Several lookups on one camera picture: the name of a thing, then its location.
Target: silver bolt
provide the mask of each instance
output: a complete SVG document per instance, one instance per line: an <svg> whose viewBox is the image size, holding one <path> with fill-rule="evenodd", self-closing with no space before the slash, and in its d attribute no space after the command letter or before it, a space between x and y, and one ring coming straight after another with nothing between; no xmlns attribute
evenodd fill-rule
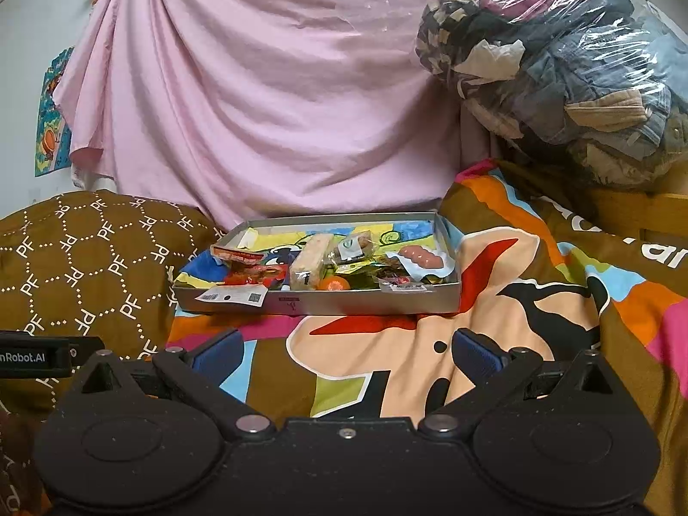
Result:
<svg viewBox="0 0 688 516"><path fill-rule="evenodd" d="M428 415L423 423L425 427L436 433L448 433L459 426L459 422L451 415Z"/></svg>
<svg viewBox="0 0 688 516"><path fill-rule="evenodd" d="M356 431L353 429L339 429L339 436L349 440L350 438L356 436Z"/></svg>
<svg viewBox="0 0 688 516"><path fill-rule="evenodd" d="M236 420L236 428L245 433L259 433L270 426L270 420L262 415L244 415Z"/></svg>

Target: tray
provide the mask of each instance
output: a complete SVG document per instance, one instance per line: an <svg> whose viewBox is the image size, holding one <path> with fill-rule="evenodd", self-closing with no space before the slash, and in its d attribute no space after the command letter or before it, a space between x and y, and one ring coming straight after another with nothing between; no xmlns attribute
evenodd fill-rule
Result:
<svg viewBox="0 0 688 516"><path fill-rule="evenodd" d="M297 231L325 231L342 226L393 224L402 221L430 221L439 247L456 259L449 243L444 219L434 212L363 213L350 215L314 215L245 221L223 236L218 244L236 246L243 233L252 227L264 234ZM180 307L194 313L263 313L302 316L358 316L418 313L452 313L459 310L461 294L460 267L448 277L449 283L434 286L430 292L383 292L379 289L351 291L269 291L262 307L243 304L206 303L196 298L205 289L174 285Z"/></svg>

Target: white wall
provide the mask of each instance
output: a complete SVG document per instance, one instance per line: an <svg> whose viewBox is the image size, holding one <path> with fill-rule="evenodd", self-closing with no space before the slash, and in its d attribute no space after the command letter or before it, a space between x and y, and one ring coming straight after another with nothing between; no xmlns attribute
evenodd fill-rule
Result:
<svg viewBox="0 0 688 516"><path fill-rule="evenodd" d="M688 31L688 0L652 1ZM37 115L46 69L78 42L90 3L0 0L0 217L73 189L69 169L34 177Z"/></svg>

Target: brown pillow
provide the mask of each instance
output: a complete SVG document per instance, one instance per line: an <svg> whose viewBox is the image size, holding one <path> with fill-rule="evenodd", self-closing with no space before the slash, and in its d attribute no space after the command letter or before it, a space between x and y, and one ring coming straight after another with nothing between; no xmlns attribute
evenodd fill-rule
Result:
<svg viewBox="0 0 688 516"><path fill-rule="evenodd" d="M167 338L171 278L217 239L200 211L102 190L63 194L0 221L0 329L100 336L126 359ZM45 415L70 379L0 381L0 409Z"/></svg>

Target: plastic bag of clothes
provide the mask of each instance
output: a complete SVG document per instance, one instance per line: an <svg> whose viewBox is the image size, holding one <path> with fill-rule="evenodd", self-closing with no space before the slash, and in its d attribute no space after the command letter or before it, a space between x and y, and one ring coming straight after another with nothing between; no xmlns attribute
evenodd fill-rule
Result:
<svg viewBox="0 0 688 516"><path fill-rule="evenodd" d="M415 53L487 129L590 182L687 155L688 49L630 0L432 0Z"/></svg>

